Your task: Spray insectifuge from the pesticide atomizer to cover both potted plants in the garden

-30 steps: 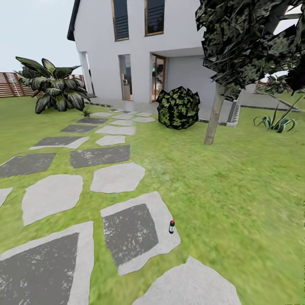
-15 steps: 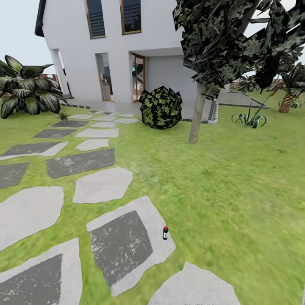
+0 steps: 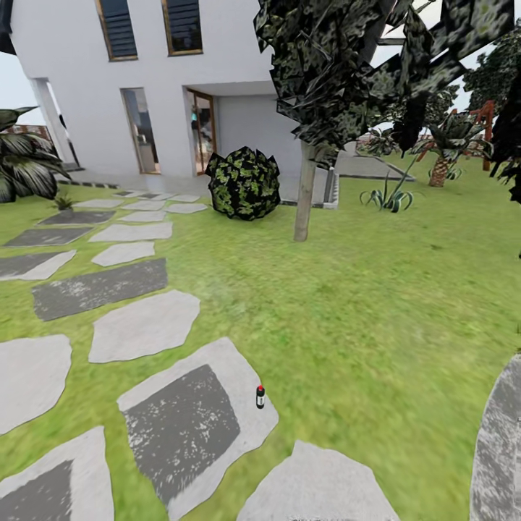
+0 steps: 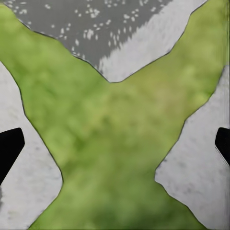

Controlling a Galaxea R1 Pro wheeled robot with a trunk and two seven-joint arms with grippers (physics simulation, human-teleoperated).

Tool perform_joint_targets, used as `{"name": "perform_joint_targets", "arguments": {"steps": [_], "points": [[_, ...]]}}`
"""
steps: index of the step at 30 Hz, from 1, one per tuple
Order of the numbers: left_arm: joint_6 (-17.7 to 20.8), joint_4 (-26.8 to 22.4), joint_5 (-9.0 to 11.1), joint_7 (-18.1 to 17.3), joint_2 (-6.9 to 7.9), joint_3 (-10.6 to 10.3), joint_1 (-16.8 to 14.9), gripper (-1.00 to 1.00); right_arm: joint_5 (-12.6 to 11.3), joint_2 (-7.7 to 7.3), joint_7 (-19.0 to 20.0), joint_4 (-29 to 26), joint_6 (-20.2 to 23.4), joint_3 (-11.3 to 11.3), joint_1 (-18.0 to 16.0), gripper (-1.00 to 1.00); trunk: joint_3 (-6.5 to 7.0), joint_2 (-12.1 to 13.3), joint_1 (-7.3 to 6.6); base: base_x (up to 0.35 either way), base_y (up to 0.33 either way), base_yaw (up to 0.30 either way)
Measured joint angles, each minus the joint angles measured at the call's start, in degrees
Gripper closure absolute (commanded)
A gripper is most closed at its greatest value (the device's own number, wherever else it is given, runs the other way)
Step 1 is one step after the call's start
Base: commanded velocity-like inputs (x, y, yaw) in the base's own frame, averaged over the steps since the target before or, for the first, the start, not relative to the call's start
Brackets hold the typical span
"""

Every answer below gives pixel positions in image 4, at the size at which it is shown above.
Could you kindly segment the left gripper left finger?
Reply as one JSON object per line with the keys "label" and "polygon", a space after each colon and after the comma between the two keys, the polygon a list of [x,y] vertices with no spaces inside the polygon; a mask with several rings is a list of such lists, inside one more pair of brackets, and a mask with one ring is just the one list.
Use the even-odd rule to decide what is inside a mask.
{"label": "left gripper left finger", "polygon": [[21,128],[0,133],[0,185],[24,146],[25,140]]}

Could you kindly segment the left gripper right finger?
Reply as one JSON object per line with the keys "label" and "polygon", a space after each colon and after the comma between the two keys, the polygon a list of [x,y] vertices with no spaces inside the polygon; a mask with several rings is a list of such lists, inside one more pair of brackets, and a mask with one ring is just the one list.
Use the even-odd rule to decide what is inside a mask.
{"label": "left gripper right finger", "polygon": [[230,129],[224,127],[218,129],[215,145],[230,165]]}

